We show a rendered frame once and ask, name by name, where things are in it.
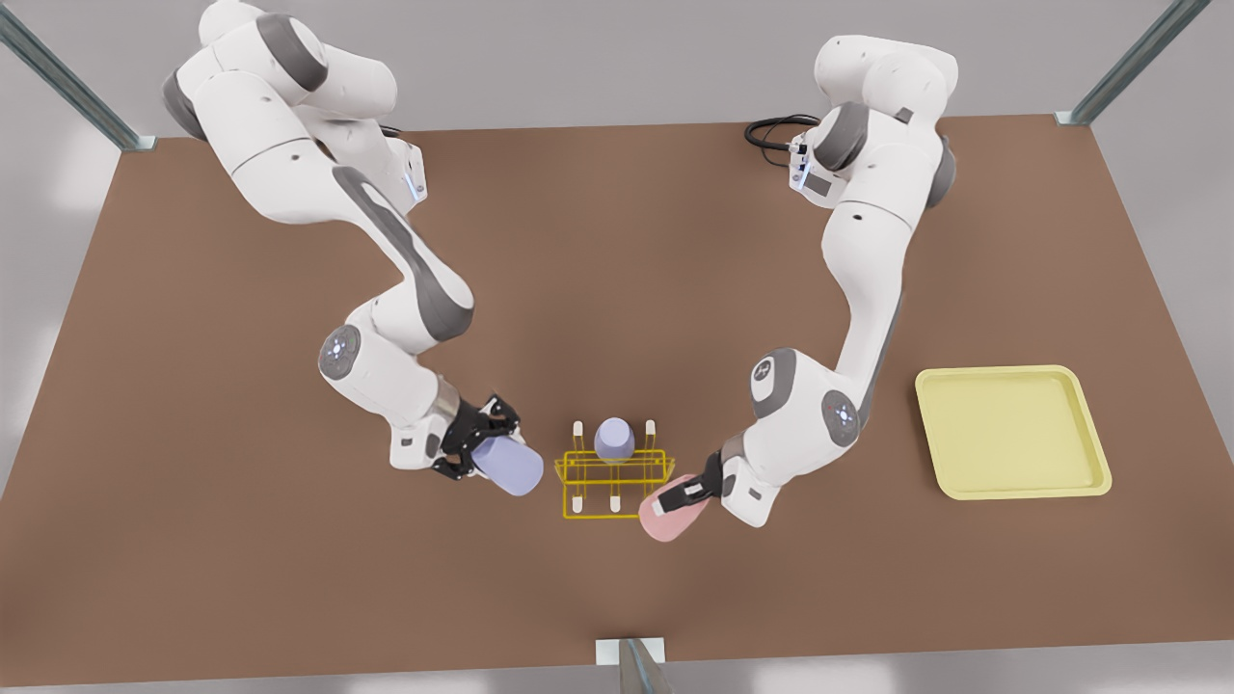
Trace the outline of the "lavender cup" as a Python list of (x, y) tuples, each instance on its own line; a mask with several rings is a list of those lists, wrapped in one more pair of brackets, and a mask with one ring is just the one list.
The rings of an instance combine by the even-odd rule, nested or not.
[(524, 496), (540, 483), (544, 461), (520, 440), (489, 438), (471, 452), (478, 470), (512, 496)]
[(636, 451), (633, 427), (622, 417), (608, 417), (598, 425), (592, 448), (603, 463), (621, 466), (624, 461), (629, 461)]

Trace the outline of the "silver frame post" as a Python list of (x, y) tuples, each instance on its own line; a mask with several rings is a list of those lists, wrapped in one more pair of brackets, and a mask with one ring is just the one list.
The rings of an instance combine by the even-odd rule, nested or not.
[(1213, 0), (1171, 0), (1157, 19), (1141, 32), (1130, 48), (1111, 67), (1111, 70), (1088, 89), (1077, 104), (1066, 111), (1053, 114), (1055, 123), (1062, 127), (1091, 126), (1111, 107), (1146, 65), (1165, 49), (1181, 32), (1203, 14)]
[(661, 666), (666, 663), (661, 637), (598, 640), (596, 664), (619, 668), (621, 694), (675, 694)]
[(137, 133), (118, 114), (93, 93), (88, 83), (80, 79), (75, 70), (63, 61), (30, 30), (22, 19), (0, 2), (0, 42), (14, 52), (25, 65), (30, 67), (70, 105), (77, 114), (88, 120), (111, 144), (122, 152), (149, 152), (157, 146), (157, 137)]

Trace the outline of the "pale yellow tray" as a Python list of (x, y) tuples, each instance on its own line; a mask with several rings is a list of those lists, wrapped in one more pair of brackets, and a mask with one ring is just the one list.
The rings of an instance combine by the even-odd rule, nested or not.
[(1113, 478), (1079, 378), (1056, 364), (930, 368), (914, 389), (937, 484), (961, 501), (1101, 496)]

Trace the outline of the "pink cup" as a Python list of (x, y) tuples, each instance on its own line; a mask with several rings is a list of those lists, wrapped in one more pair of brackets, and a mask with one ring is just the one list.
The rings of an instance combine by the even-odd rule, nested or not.
[[(691, 477), (696, 475), (679, 477), (666, 485), (682, 484)], [(671, 542), (682, 535), (682, 532), (685, 532), (694, 522), (696, 522), (698, 517), (701, 517), (702, 512), (705, 512), (707, 505), (711, 503), (711, 500), (705, 500), (705, 503), (682, 508), (682, 510), (670, 512), (664, 515), (664, 517), (654, 517), (652, 512), (652, 499), (656, 491), (653, 491), (652, 495), (645, 496), (642, 501), (638, 510), (638, 517), (642, 524), (642, 529), (652, 536), (652, 538), (660, 542)]]

